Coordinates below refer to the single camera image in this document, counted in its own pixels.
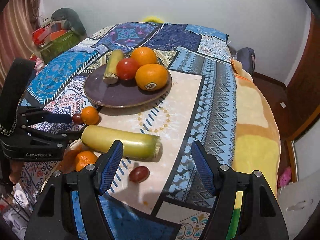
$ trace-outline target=yellow cylindrical object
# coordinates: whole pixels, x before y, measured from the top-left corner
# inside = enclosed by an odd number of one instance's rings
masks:
[[[137,159],[153,159],[160,149],[160,137],[151,134],[133,133],[102,126],[89,125],[81,136],[88,147],[108,152],[115,140],[123,143],[123,156]]]
[[[103,75],[103,81],[108,85],[113,85],[118,82],[117,76],[117,64],[124,58],[124,54],[121,50],[114,50],[109,58],[106,66],[106,70]]]

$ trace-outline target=yellow blanket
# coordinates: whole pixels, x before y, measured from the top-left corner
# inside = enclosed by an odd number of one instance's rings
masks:
[[[252,77],[232,60],[236,77],[236,142],[232,168],[235,171],[263,173],[276,196],[280,161],[280,136],[270,106]],[[241,208],[242,192],[236,197],[235,209]]]

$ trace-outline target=floor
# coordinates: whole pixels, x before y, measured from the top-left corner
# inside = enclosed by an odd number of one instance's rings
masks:
[[[281,139],[281,156],[278,176],[280,176],[284,172],[285,168],[290,166],[288,150],[284,143],[284,140],[290,135],[291,132],[289,109],[288,107],[283,108],[280,105],[281,102],[284,102],[287,105],[287,95],[283,87],[261,79],[260,77],[254,76],[253,82],[268,101],[275,117],[276,124],[279,128]]]

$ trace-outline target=curtain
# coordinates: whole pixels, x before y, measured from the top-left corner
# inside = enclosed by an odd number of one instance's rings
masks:
[[[40,0],[9,0],[0,13],[0,89],[15,58],[39,55],[31,33],[38,26]]]

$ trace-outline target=white label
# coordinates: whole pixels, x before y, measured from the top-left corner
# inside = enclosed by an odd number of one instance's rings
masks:
[[[156,86],[157,86],[157,84],[151,82],[148,85],[146,85],[145,88],[151,90],[151,89],[155,88]]]

